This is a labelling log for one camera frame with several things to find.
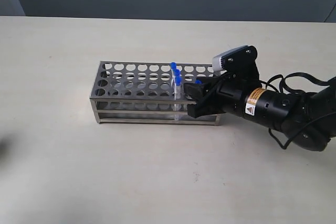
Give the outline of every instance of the blue cap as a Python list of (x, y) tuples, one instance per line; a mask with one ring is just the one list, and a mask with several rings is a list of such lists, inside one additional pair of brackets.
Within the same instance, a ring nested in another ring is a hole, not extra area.
[(176, 63), (175, 62), (170, 63), (170, 67), (171, 67), (171, 69), (175, 70), (176, 69)]
[(176, 76), (175, 77), (175, 83), (176, 83), (176, 86), (180, 86), (181, 85), (181, 76)]
[(175, 76), (180, 76), (180, 75), (181, 75), (181, 72), (180, 72), (178, 69), (175, 69), (175, 70), (174, 70), (174, 75), (175, 75)]

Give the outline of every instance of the table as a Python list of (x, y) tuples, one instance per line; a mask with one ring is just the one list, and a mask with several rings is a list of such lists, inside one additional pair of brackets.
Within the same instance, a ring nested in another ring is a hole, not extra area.
[(0, 17), (0, 223), (333, 223), (335, 140), (283, 151), (231, 115), (97, 124), (89, 93), (100, 60), (211, 63), (244, 44), (263, 80), (327, 80), (335, 39), (336, 24)]

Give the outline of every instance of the test tube rack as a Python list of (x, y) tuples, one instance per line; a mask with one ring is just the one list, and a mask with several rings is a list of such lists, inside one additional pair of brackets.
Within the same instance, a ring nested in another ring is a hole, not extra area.
[[(177, 64), (182, 84), (194, 83), (197, 76), (212, 76), (211, 65)], [(90, 95), (97, 123), (164, 123), (219, 125), (220, 115), (194, 119), (187, 115), (188, 100), (182, 88), (174, 99), (169, 63), (101, 61)], [(174, 111), (174, 104), (181, 109)]]

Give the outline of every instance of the yellow warning label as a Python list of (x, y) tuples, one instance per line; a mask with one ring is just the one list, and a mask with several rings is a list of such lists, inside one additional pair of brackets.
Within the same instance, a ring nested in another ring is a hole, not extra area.
[(266, 89), (257, 88), (255, 89), (247, 99), (247, 103), (251, 105), (256, 105), (261, 95), (266, 91)]

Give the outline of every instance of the warning label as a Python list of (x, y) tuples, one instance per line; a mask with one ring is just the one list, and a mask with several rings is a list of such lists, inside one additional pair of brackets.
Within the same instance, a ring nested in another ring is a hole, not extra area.
[(255, 115), (256, 104), (265, 91), (266, 89), (257, 88), (250, 94), (245, 107), (246, 114)]

